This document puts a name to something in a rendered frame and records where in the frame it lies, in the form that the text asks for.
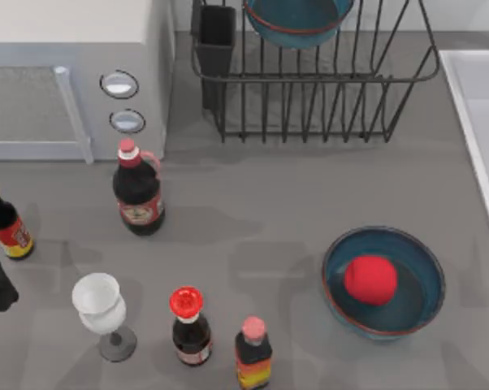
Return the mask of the blue bowl with red rim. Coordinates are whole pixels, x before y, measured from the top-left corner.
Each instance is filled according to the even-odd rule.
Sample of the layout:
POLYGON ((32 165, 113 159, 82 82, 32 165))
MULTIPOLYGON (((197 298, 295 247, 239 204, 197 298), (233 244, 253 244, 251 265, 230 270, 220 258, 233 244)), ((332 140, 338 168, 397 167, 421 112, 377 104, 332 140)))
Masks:
POLYGON ((243 0, 254 31, 276 46, 303 50, 330 40, 355 0, 243 0))
POLYGON ((322 259, 322 295, 335 319, 366 339, 397 340, 419 332, 441 311, 444 270, 418 238, 394 227, 365 226, 336 238, 322 259), (346 292, 344 274, 357 256, 380 256, 396 268, 397 289, 385 305, 359 302, 346 292))

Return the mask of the large microwave knob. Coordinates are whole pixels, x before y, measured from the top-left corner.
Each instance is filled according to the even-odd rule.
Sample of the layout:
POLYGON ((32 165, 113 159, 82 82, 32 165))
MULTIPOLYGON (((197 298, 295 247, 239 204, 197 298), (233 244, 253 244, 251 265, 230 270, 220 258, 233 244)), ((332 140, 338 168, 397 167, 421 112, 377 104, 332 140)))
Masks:
POLYGON ((135 76, 122 70, 105 74, 99 80, 102 91, 114 99, 129 99, 139 91, 139 84, 135 76))

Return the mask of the white wine glass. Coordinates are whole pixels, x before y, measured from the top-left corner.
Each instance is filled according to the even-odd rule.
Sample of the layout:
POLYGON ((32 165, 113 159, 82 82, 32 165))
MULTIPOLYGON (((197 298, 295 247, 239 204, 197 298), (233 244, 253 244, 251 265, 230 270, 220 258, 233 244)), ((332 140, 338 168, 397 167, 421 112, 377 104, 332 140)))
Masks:
POLYGON ((84 327, 99 335, 104 359, 123 362, 134 354, 136 334, 125 325, 127 305, 114 276, 101 272, 83 276, 72 289, 71 301, 84 327))

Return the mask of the black cutlery holder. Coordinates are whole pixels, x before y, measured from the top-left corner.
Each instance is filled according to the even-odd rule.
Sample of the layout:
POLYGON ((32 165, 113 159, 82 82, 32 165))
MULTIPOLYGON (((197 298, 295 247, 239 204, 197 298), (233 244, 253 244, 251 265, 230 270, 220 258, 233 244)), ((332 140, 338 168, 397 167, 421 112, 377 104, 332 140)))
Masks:
POLYGON ((226 78, 236 40, 236 9, 193 0, 191 35, 200 67, 202 105, 215 112, 219 108, 219 90, 224 83, 212 78, 226 78))

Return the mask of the microwave oven door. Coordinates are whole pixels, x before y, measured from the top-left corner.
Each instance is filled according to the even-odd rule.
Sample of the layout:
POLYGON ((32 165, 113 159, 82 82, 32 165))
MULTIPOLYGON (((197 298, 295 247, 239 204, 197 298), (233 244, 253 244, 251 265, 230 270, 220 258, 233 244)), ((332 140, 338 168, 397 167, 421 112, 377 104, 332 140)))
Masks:
POLYGON ((85 162, 54 67, 0 67, 0 161, 85 162))

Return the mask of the dark bottle with pink cap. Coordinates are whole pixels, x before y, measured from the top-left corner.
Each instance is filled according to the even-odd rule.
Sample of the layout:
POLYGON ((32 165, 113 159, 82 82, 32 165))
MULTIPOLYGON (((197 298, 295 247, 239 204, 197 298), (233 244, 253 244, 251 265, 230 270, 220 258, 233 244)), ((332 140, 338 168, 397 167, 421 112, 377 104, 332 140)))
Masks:
POLYGON ((264 320, 247 317, 235 337, 236 377, 241 390, 259 390, 270 382, 272 353, 264 320))

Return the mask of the pale microwave oven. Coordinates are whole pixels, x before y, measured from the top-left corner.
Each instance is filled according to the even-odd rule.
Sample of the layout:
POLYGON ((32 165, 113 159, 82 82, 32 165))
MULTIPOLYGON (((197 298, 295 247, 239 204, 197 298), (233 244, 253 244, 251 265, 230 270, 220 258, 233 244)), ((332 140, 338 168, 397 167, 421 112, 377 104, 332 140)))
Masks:
POLYGON ((162 156, 174 62, 171 0, 0 0, 0 67, 71 69, 94 162, 114 159, 124 137, 162 156), (116 70, 136 77, 134 97, 102 91, 100 77, 116 70), (126 109, 144 116, 142 131, 111 127, 110 114, 126 109))

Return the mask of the small microwave knob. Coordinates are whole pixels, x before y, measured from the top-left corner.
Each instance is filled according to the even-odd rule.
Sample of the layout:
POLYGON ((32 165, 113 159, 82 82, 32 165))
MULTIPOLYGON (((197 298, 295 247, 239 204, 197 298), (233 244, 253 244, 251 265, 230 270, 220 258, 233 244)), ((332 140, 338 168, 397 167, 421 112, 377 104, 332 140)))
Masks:
POLYGON ((135 134, 145 128, 146 122, 140 112, 126 109, 111 113, 110 125, 122 134, 135 134))

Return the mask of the dark bottle with red cap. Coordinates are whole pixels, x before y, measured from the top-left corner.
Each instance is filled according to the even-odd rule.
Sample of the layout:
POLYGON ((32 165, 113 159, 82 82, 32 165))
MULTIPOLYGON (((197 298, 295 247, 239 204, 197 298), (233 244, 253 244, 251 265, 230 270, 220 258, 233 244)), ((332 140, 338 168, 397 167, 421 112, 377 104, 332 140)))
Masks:
POLYGON ((206 316, 201 291, 193 286, 178 287, 169 298, 175 320, 172 340, 178 359, 187 366, 200 366, 210 357, 212 332, 206 316))

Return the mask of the red apple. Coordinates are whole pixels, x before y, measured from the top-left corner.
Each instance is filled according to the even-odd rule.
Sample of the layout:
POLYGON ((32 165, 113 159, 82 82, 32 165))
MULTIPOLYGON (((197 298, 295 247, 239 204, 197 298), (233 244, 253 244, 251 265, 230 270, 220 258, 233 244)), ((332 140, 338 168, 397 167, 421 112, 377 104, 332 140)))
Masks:
POLYGON ((355 300, 370 306, 384 306, 396 293, 398 274, 387 258, 362 255, 347 265, 343 281, 346 292, 355 300))

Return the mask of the dark bottle with gold cap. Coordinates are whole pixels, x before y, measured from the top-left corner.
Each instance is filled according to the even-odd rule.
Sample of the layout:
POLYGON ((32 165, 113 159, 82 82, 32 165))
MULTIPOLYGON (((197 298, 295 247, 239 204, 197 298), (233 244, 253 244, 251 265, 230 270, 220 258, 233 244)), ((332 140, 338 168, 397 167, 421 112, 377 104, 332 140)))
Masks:
POLYGON ((0 195, 0 245, 12 260, 27 258, 34 250, 35 242, 17 209, 0 195))

